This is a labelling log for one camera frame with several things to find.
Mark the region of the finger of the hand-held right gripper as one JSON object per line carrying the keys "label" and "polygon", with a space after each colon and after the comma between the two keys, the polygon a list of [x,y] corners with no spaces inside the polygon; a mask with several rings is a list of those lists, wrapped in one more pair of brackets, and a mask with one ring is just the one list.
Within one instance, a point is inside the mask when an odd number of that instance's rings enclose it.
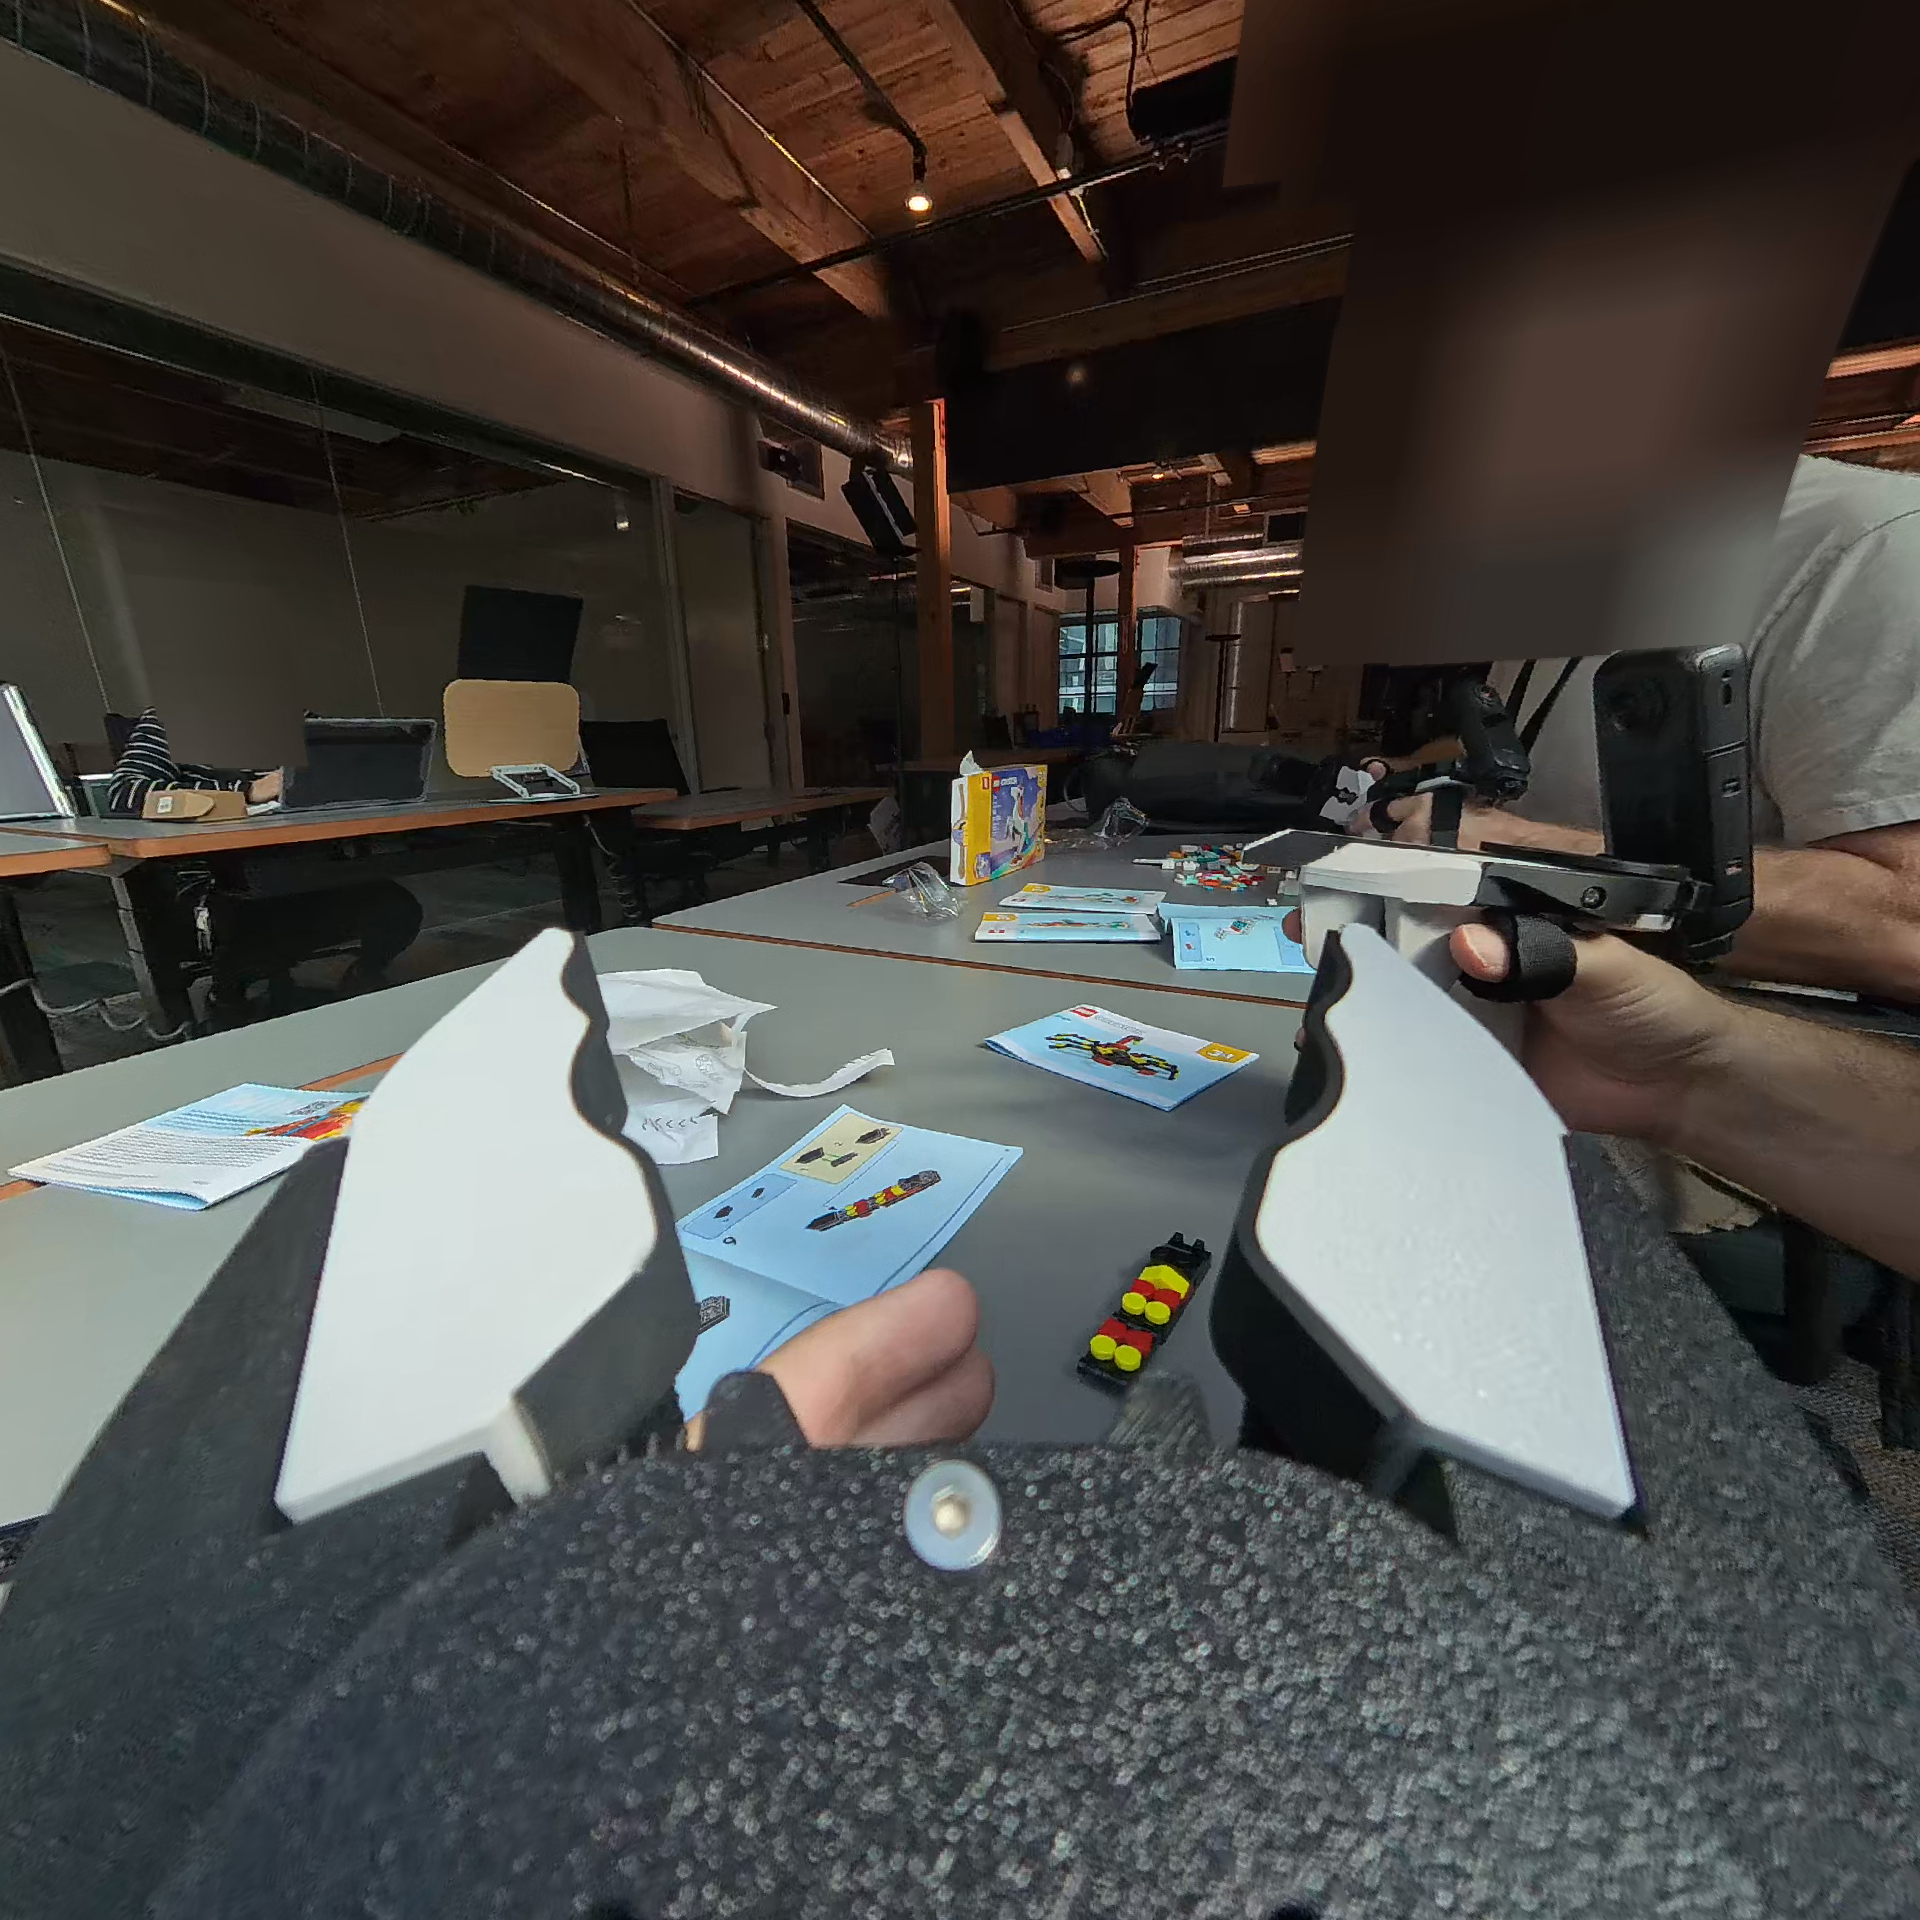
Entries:
{"label": "finger of the hand-held right gripper", "polygon": [[1296,875],[1300,938],[1364,925],[1385,940],[1443,940],[1476,915],[1476,857],[1398,842],[1306,830],[1242,846],[1242,861]]}

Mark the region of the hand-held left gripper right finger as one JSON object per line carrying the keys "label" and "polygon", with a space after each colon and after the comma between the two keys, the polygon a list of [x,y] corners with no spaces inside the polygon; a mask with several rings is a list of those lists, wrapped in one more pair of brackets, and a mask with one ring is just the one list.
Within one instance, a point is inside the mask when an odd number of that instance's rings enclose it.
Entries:
{"label": "hand-held left gripper right finger", "polygon": [[1441,987],[1362,925],[1329,936],[1215,1280],[1244,1438],[1379,1496],[1445,1457],[1632,1517],[1564,1141]]}

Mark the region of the black red yellow brick assembly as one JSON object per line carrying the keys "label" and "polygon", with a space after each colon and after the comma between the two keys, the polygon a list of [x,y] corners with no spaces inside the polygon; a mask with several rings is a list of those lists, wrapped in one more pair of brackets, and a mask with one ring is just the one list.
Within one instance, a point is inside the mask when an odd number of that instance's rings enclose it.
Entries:
{"label": "black red yellow brick assembly", "polygon": [[1200,1239],[1175,1234],[1153,1247],[1084,1344],[1074,1363],[1078,1374],[1115,1394],[1140,1380],[1186,1317],[1209,1268],[1211,1253]]}

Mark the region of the person's right forearm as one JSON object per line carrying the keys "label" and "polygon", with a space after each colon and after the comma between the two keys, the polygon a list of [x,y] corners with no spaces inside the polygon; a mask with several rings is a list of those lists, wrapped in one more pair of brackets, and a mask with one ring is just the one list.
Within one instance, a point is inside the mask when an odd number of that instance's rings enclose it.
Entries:
{"label": "person's right forearm", "polygon": [[1918,1054],[1686,987],[1655,1145],[1918,1278]]}

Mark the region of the grey desk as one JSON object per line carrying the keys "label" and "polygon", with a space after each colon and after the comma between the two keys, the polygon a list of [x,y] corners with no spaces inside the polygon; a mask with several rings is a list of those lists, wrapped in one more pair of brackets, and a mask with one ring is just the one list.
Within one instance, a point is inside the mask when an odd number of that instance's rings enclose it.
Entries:
{"label": "grey desk", "polygon": [[[1092,1438],[1111,1411],[1072,1355],[1146,1251],[1178,1232],[1219,1251],[1256,1151],[1279,1127],[1298,1012],[1279,1002],[1094,987],[903,958],[704,940],[623,927],[588,940],[600,973],[700,973],[767,1002],[748,1066],[822,1079],[889,1048],[852,1108],[1020,1149],[949,1243],[980,1299],[995,1369],[986,1438]],[[1260,1060],[1171,1114],[999,1058],[982,1043],[1099,1004]],[[275,1189],[200,1214],[36,1189],[1,1207],[1,1521],[36,1517]]]}
{"label": "grey desk", "polygon": [[829,875],[800,877],[731,900],[659,917],[656,931],[704,940],[764,942],[906,958],[949,969],[1022,973],[1094,987],[1134,987],[1169,994],[1223,996],[1302,1006],[1310,973],[1194,973],[1173,965],[1165,940],[1134,946],[1097,944],[980,944],[974,931],[984,913],[1018,886],[1163,890],[1167,900],[1198,907],[1233,904],[1234,896],[1177,886],[1169,873],[1146,869],[1177,846],[1175,836],[1144,836],[1117,850],[1049,848],[1032,867],[989,886],[962,888],[953,919],[930,919],[883,888],[876,875],[887,861],[852,865]]}

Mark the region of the pile of colourful toy bricks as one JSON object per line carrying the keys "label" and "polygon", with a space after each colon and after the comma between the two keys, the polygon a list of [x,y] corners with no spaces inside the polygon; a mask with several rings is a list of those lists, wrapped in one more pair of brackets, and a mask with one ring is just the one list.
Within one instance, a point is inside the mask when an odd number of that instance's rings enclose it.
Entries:
{"label": "pile of colourful toy bricks", "polygon": [[1244,857],[1244,850],[1233,846],[1175,846],[1151,855],[1134,855],[1130,865],[1163,879],[1161,904],[1167,909],[1213,898],[1273,904],[1283,894],[1277,871]]}

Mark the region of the black bag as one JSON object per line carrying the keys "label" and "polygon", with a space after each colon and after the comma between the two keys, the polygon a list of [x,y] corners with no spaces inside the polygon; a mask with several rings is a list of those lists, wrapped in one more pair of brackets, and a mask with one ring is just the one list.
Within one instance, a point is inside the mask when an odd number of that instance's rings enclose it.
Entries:
{"label": "black bag", "polygon": [[1151,832],[1260,838],[1325,832],[1321,807],[1339,772],[1337,755],[1314,761],[1246,743],[1132,740],[1086,757],[1070,786],[1090,823],[1115,801],[1126,801]]}

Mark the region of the printed white paper bag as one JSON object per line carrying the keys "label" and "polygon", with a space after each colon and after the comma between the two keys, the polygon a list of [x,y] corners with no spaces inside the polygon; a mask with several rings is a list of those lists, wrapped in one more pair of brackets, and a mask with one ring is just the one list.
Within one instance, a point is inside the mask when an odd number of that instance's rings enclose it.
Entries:
{"label": "printed white paper bag", "polygon": [[617,1052],[623,1137],[661,1168],[715,1158],[719,1118],[744,1079],[744,1050],[742,1031],[721,1023]]}

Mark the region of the blue white safety leaflet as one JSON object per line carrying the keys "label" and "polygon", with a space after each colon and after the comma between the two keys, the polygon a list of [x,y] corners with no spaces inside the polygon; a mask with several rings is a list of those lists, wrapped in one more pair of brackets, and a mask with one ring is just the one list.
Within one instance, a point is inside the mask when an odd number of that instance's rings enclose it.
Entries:
{"label": "blue white safety leaflet", "polygon": [[343,1137],[364,1095],[262,1085],[181,1106],[9,1170],[15,1181],[198,1212],[289,1172]]}

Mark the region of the yellow white toy brick box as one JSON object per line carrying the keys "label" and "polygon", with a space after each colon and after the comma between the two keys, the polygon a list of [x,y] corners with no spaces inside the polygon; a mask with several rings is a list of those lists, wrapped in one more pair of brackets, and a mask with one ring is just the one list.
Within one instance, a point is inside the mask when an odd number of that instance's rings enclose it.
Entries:
{"label": "yellow white toy brick box", "polygon": [[1047,769],[1034,763],[982,767],[962,757],[949,790],[947,882],[978,886],[1043,857]]}

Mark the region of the open blue instruction booklet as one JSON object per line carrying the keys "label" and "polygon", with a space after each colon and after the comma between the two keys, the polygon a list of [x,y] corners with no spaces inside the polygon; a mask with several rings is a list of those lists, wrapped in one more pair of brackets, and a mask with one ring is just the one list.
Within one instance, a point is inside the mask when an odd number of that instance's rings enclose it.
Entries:
{"label": "open blue instruction booklet", "polygon": [[912,1280],[1020,1160],[1001,1147],[837,1108],[787,1154],[684,1214],[700,1332],[675,1392],[715,1384],[839,1309]]}

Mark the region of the wooden pillar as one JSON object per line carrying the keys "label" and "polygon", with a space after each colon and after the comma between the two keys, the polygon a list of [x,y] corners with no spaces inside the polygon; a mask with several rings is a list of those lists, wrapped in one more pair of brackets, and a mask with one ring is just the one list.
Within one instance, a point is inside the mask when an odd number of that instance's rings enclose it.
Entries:
{"label": "wooden pillar", "polygon": [[947,404],[943,400],[914,404],[910,442],[916,514],[920,757],[943,761],[955,753]]}

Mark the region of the silver framed screen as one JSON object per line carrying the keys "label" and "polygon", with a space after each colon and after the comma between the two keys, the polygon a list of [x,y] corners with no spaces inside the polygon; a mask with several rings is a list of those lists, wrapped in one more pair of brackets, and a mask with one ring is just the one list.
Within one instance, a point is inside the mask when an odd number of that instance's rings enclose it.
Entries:
{"label": "silver framed screen", "polygon": [[0,740],[0,821],[71,823],[77,803],[38,734],[17,686],[3,682]]}

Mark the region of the black wall panel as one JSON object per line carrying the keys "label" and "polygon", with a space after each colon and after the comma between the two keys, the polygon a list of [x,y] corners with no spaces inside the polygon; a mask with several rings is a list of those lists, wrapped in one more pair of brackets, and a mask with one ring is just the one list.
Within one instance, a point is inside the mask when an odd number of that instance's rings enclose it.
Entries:
{"label": "black wall panel", "polygon": [[457,680],[571,682],[584,603],[530,589],[463,589]]}

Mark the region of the silver ventilation duct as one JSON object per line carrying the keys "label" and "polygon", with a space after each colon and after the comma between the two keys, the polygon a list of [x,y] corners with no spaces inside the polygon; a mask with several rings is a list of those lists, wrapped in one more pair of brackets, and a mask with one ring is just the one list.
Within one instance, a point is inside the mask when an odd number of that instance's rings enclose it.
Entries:
{"label": "silver ventilation duct", "polygon": [[449,197],[416,170],[382,166],[370,141],[329,139],[268,105],[252,87],[216,80],[171,53],[129,8],[94,2],[5,2],[3,45],[46,62],[210,147],[289,180],[328,205],[459,261],[565,319],[847,456],[906,475],[899,437],[831,404],[766,359],[472,197]]}

